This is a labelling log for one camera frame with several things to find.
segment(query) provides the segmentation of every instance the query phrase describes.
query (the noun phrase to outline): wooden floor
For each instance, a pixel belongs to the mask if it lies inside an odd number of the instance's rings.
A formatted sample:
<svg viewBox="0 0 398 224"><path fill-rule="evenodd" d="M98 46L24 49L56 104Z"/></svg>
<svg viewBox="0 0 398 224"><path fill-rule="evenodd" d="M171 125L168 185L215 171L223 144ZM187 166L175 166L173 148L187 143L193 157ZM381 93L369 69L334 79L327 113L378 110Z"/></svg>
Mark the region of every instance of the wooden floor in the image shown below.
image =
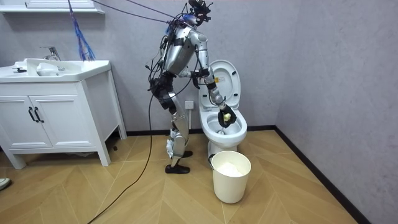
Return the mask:
<svg viewBox="0 0 398 224"><path fill-rule="evenodd" d="M252 171L244 198L232 205L214 194L206 137L191 135L188 150L194 155L182 160L191 167L188 175L164 173L170 162L166 139L154 136L141 180L94 223L356 223L274 131L249 132L238 147ZM15 170L1 154L0 177L14 183L0 191L0 223L86 224L137 179L149 137L113 139L108 148L109 167L97 155L47 154L26 156L28 166Z"/></svg>

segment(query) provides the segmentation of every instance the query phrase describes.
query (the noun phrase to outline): toilet lid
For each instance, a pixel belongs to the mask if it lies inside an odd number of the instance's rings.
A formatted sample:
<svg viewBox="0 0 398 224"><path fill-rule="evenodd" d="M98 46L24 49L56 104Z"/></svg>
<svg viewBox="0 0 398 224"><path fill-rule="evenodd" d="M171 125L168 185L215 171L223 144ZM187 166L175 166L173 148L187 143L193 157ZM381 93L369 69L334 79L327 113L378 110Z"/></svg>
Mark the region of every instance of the toilet lid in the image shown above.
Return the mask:
<svg viewBox="0 0 398 224"><path fill-rule="evenodd" d="M213 69L218 90L226 98L226 104L232 109L237 109L241 97L241 81L235 66L227 60L216 60L210 66ZM208 95L207 87L201 86L199 90L200 106L206 110L217 108L210 102Z"/></svg>

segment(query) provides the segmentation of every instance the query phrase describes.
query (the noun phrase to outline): power cord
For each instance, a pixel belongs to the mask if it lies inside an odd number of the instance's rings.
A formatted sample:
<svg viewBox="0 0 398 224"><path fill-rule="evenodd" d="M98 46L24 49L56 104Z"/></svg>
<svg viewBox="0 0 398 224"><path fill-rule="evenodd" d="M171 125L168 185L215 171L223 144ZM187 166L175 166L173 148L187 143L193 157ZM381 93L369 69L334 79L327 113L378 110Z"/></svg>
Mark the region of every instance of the power cord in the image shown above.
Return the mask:
<svg viewBox="0 0 398 224"><path fill-rule="evenodd" d="M175 97L175 96L177 96L178 94L180 94L182 91L184 91L184 89L186 89L186 87L189 85L189 83L191 82L191 80L192 80L192 78L190 78L189 81L187 82L187 84L186 84L178 93L176 93L176 94L175 94L174 96L172 96L172 97ZM153 100L153 98L154 98L154 96L152 95L151 98L150 98L150 100L149 100L149 106L148 106L148 120L149 120L149 132L150 132L150 146L149 146L148 159L147 159L147 162L145 163L144 169L142 170L141 174L139 175L139 177L137 178L136 181L134 181L132 184L130 184L129 186L127 186L127 187L119 194L119 196L117 196L117 197L112 201L112 203L110 203L101 213L99 213L98 215L96 215L96 216L95 216L93 219L91 219L87 224L91 224L94 220L96 220L99 216L101 216L105 211L107 211L107 209L108 209L110 206L112 206L112 205L117 201L117 199L119 199L120 196L122 196L122 194L123 194L127 189L129 189L131 186L133 186L135 183L138 182L138 180L142 177L142 175L144 174L145 170L147 169L148 162L149 162L149 159L150 159L150 154L151 154L151 152L152 152L152 123L151 123L151 121L150 121L150 106L152 105L152 100Z"/></svg>
<svg viewBox="0 0 398 224"><path fill-rule="evenodd" d="M137 5L139 5L139 6L145 7L145 8L147 8L147 9L151 9L151 8L149 8L149 7L143 6L143 5L138 4L138 3L136 3L136 2L133 2L133 1L130 1L130 0L127 0L127 1L129 1L129 2L131 2L131 3L134 3L134 4L137 4ZM161 20L158 20L158 19L153 19L153 18L149 18L149 17L145 17L145 16L140 16L140 15L137 15L137 14L133 14L133 13L130 13L130 12L126 12L126 11L117 9L117 8L115 8L115 7L112 7L112 6L105 5L105 4L103 4L103 3L101 3L101 2L98 2L98 1L95 1L95 0L93 0L93 2L96 2L96 3L98 3L98 4L102 5L102 6L105 6L105 7L111 8L111 9L114 9L114 10L119 11L119 12L123 12L123 13L129 14L129 15L132 15L132 16L141 17L141 18L143 18L143 19L150 19L150 20L157 21L157 22L169 23L169 22L166 22L166 21L161 21ZM188 11L187 3L185 3L185 6L184 6L184 8L182 9L182 12L181 12L179 15L177 15L178 18L177 18L177 17L171 16L171 17L174 18L173 21L176 20L176 19L179 19L179 18L183 15L183 10L184 10L185 8L186 8L186 10ZM161 58L157 61L157 63L156 63L155 66L154 66L154 59L156 58L156 56L155 56L154 58L152 58L152 62L151 62L150 68L149 68L149 66L147 67L147 68L150 70L150 74L149 74L149 76L148 76L148 80L150 80L151 78L154 78L155 74L156 74L159 70L161 70L161 72L159 73L159 75L162 74L163 66L160 67L160 65L159 65L159 62L160 62ZM197 69L198 63L200 63L199 59L197 60L197 64L195 65L194 71ZM189 85L189 83L191 82L191 80L192 80L192 78L189 79L189 81L187 82L187 84L186 84L178 93L176 93L174 96L172 96L172 97L170 97L170 98L173 98L173 97L177 96L178 94L180 94L182 91L184 91L184 89L186 89L186 87ZM147 169L147 166L148 166L148 163L149 163L149 159L150 159L150 154L152 153L152 123L151 123L151 120L150 120L150 108L151 108L151 105L152 105L152 100L153 100L153 98L154 98L154 95L152 94L152 96L151 96L151 98L150 98L150 100L149 100L149 106L148 106L148 120L149 120L149 132L150 132L149 153L148 153L147 161L146 161L146 163L145 163L145 166L144 166L144 168L143 168L141 174L140 174L139 177L136 179L136 181L134 181L132 184L130 184L129 186L127 186L127 187L126 187L126 188L125 188L125 189L124 189L124 190L123 190L123 191L122 191L122 192L121 192L121 193L120 193L120 194L119 194L119 195L118 195L118 196L117 196L117 197L116 197L116 198L115 198L115 199L114 199L102 212L100 212L99 214L97 214L97 215L96 215L94 218L92 218L87 224L93 223L93 221L95 221L99 216L101 216L105 211L107 211L107 209L110 208L110 207L122 196L122 194L125 193L126 190L128 190L131 186L133 186L135 183L138 182L138 180L142 177L142 175L144 174L145 170Z"/></svg>

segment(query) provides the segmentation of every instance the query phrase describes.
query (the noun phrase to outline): white trash bin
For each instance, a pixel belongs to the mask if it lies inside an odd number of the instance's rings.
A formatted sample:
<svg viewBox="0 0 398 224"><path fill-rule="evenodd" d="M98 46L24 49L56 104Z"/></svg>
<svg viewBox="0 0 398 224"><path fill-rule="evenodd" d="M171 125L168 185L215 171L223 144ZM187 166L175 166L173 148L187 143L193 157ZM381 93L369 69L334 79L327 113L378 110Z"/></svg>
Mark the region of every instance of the white trash bin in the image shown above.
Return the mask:
<svg viewBox="0 0 398 224"><path fill-rule="evenodd" d="M223 151L209 157L213 168L214 192L225 203L236 203L243 198L251 163L234 151Z"/></svg>

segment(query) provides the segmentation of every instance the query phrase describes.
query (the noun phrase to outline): toilet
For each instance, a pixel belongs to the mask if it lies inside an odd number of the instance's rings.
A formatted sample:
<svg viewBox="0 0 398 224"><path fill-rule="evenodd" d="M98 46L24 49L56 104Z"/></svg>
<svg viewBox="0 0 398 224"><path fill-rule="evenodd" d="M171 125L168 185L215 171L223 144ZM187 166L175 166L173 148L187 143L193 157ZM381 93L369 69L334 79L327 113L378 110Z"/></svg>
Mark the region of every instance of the toilet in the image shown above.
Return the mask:
<svg viewBox="0 0 398 224"><path fill-rule="evenodd" d="M221 151L237 151L237 146L246 137L248 124L239 112L241 97L241 82L235 66L226 60L216 60L210 64L214 71L215 81L222 96L226 97L226 104L236 114L236 122L224 128L224 134L219 134L221 125L218 123L220 109L209 99L206 87L199 89L200 123L206 137L209 139L208 156Z"/></svg>

